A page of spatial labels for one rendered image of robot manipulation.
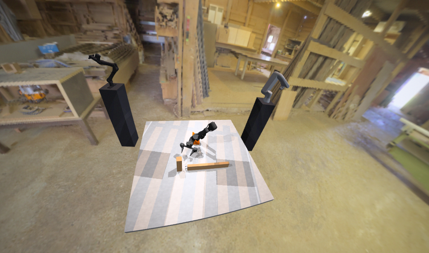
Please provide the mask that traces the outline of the brown wooden post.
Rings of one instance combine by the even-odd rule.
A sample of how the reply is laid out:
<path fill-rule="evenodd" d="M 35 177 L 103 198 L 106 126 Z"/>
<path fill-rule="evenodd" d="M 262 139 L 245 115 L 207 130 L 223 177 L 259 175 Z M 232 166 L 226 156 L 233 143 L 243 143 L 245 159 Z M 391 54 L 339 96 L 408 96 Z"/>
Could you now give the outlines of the brown wooden post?
<path fill-rule="evenodd" d="M 176 157 L 176 169 L 178 171 L 182 171 L 182 157 Z"/>

